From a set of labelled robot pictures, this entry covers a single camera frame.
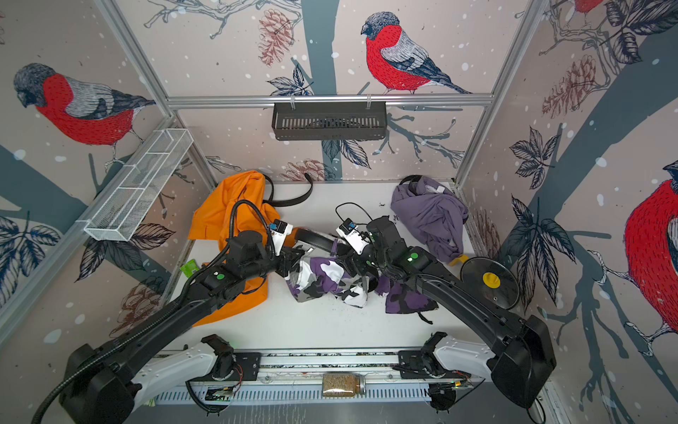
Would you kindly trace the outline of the horizontal aluminium frame bar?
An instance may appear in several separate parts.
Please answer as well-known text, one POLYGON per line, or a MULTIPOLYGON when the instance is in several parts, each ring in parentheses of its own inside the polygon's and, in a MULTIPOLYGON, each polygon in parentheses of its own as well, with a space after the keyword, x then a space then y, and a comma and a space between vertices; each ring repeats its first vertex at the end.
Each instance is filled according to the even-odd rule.
POLYGON ((491 94, 424 94, 424 95, 293 95, 293 96, 173 96, 166 104, 173 111, 191 109, 259 109, 272 108, 275 104, 329 104, 330 102, 358 102, 386 106, 480 106, 494 102, 491 94))

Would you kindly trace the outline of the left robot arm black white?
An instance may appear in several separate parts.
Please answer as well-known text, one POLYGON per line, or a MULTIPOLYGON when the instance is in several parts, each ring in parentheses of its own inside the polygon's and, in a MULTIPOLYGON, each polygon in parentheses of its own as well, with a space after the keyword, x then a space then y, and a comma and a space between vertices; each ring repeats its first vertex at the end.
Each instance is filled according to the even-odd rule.
POLYGON ((195 323, 245 295, 247 282, 271 273, 285 276, 298 263, 301 251, 286 247, 292 226, 280 219, 267 223, 250 201, 264 233, 231 233, 224 249, 207 266, 194 272, 182 292, 149 318, 97 349, 88 344, 74 351, 65 378, 37 407, 32 418, 42 422, 54 401, 76 423, 122 423, 150 392, 145 367, 165 346, 195 323))

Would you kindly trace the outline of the jar of grains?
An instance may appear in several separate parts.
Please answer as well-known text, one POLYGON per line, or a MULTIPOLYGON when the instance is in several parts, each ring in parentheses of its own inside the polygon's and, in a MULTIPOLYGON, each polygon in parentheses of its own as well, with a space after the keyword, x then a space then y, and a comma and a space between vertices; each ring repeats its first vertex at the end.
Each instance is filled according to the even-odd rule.
POLYGON ((360 374, 333 372, 322 376, 321 395, 324 398, 354 398, 364 393, 365 378, 360 374))

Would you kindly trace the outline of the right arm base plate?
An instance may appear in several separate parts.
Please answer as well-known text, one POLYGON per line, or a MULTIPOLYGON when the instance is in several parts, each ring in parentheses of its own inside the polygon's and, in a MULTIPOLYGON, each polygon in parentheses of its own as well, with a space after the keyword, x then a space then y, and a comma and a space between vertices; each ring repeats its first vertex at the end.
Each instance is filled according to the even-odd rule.
POLYGON ((397 356, 398 362, 392 369, 399 372, 402 379, 471 379, 469 373, 444 369, 433 356, 421 351, 399 351, 397 356))

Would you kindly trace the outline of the orange trousers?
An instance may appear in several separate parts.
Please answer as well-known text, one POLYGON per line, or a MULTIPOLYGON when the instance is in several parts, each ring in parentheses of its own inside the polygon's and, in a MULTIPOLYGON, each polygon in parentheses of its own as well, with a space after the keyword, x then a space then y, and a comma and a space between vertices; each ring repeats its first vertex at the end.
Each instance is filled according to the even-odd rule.
MULTIPOLYGON (((220 252, 191 277, 187 295, 180 296, 185 300, 196 300, 198 293, 194 288, 210 296, 209 312, 192 326, 201 327, 237 316, 258 307, 268 298, 268 276, 239 278, 224 267, 228 241, 243 231, 258 232, 268 252, 278 259, 269 226, 275 220, 281 220, 281 216, 275 209, 275 202, 265 197, 267 183, 268 177, 259 171, 238 173, 224 179, 195 210, 189 240, 215 241, 220 252)), ((288 236, 282 251, 303 251, 289 244, 290 239, 288 236)))

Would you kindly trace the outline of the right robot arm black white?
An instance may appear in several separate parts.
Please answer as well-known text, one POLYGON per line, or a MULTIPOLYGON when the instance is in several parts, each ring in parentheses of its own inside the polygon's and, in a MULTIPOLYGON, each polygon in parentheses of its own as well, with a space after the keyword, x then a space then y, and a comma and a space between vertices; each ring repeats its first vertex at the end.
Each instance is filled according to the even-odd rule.
POLYGON ((482 295, 472 294, 464 281, 431 253, 407 245, 387 216, 370 222, 365 231, 347 219, 337 233, 362 263, 427 296, 468 326, 492 352, 481 367, 495 387, 515 405, 533 406, 556 367, 548 328, 540 318, 523 319, 482 295))

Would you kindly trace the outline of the small green packet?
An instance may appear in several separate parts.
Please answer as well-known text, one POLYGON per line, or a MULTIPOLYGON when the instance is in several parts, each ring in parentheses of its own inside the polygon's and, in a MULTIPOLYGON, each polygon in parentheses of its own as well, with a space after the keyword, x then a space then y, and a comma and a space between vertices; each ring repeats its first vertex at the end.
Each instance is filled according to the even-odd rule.
POLYGON ((194 259, 188 261, 180 267, 182 273, 187 277, 192 277, 195 273, 201 270, 201 266, 194 259))

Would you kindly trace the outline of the black perforated metal shelf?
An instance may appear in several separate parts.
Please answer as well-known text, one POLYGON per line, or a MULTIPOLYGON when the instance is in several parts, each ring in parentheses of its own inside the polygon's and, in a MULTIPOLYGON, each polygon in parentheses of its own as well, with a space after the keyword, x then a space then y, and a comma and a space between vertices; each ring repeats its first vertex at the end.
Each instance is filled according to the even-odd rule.
POLYGON ((378 141, 388 127, 384 102, 277 104, 272 129, 279 141, 378 141))

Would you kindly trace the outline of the plain purple garment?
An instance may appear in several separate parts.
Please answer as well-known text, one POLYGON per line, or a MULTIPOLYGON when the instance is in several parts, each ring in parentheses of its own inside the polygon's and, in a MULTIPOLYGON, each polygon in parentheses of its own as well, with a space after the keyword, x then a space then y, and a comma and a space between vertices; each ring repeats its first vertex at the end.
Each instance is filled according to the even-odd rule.
POLYGON ((411 175, 396 187, 391 209, 411 235, 443 263, 464 252, 467 206, 448 187, 422 175, 411 175))

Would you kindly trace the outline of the purple camouflage trousers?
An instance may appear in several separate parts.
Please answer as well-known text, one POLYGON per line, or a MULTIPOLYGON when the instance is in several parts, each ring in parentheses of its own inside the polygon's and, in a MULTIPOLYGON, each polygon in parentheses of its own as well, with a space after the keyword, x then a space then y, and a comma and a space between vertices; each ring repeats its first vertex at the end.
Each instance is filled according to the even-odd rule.
POLYGON ((328 251, 303 241, 296 242, 295 247, 302 249, 304 255, 285 281, 299 303, 332 294, 346 305, 362 308, 369 295, 375 294, 385 298, 388 314, 422 314, 438 308, 435 301, 381 272, 375 277, 352 275, 338 261, 339 246, 335 244, 328 251))

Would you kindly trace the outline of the black spool yellow hub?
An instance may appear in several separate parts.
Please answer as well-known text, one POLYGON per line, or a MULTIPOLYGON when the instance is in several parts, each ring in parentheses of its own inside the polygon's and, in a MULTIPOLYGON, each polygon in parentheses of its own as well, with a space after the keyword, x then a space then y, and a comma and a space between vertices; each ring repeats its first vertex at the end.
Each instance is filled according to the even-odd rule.
POLYGON ((472 296, 489 300, 510 310, 517 305, 520 289, 516 277, 501 263, 487 257, 473 257, 460 270, 463 288, 472 296))

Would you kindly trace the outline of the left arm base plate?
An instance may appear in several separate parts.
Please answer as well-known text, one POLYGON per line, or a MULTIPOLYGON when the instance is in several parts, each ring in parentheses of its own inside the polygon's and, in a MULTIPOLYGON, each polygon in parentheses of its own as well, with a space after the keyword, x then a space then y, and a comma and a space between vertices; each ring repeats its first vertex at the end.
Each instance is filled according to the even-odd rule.
POLYGON ((254 382, 259 375, 261 358, 261 353, 256 352, 221 354, 209 378, 217 382, 254 382))

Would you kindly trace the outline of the yellow object beside spool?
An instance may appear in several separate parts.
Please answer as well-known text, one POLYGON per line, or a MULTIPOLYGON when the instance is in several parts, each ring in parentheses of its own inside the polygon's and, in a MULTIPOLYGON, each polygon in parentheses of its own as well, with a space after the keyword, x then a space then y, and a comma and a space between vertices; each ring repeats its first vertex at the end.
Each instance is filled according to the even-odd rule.
POLYGON ((454 267, 454 266, 457 266, 457 265, 464 265, 467 261, 469 261, 469 259, 470 259, 470 257, 467 256, 466 254, 461 254, 457 258, 455 258, 451 263, 449 263, 448 265, 450 265, 450 267, 454 267))

